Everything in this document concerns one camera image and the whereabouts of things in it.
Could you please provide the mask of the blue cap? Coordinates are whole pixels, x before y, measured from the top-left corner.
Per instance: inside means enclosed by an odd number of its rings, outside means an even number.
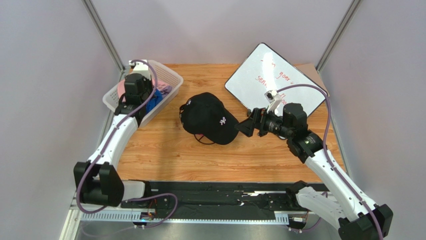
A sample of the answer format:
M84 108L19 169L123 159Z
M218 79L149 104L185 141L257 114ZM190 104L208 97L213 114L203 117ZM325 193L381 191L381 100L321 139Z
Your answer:
M148 101L146 106L146 113L151 112L161 101L163 100L163 95L159 89L156 89L153 97Z

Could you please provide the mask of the black NY baseball cap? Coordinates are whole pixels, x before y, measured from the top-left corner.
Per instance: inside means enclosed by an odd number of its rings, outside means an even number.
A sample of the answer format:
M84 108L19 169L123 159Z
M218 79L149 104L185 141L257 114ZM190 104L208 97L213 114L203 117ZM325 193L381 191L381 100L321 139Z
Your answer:
M210 92L190 97L180 106L179 119L185 131L202 135L218 145L230 144L239 133L235 128L239 121Z

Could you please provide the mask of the light pink cap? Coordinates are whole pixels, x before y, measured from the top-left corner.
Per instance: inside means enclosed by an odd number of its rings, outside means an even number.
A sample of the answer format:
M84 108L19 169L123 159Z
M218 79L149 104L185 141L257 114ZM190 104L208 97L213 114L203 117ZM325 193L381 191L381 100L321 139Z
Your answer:
M125 93L126 93L126 90L125 90L125 79L122 79L122 80L118 83L118 85L117 85L117 95L118 95L118 98L119 98L119 99L121 99L121 98L122 98L122 101L123 101L123 102L125 102L125 101L126 101Z

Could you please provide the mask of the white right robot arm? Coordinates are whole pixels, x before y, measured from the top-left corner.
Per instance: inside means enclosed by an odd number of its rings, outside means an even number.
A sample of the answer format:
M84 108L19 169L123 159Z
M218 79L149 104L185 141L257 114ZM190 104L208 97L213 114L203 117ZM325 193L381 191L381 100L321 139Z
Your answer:
M284 106L281 117L254 108L235 127L247 137L272 133L287 140L290 152L308 166L334 196L331 200L300 180L287 188L296 205L308 209L337 229L342 240L382 240L390 231L393 211L368 197L336 163L323 140L308 129L307 114L299 103Z

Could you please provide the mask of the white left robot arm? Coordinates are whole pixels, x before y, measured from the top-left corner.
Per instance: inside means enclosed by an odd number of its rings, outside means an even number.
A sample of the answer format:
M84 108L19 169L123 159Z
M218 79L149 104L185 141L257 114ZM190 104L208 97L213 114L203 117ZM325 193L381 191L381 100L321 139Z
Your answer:
M116 167L130 137L147 115L147 104L154 98L157 85L156 73L131 73L124 78L125 92L107 135L89 159L77 162L73 169L76 205L83 213L94 214L143 196L145 183L122 180Z

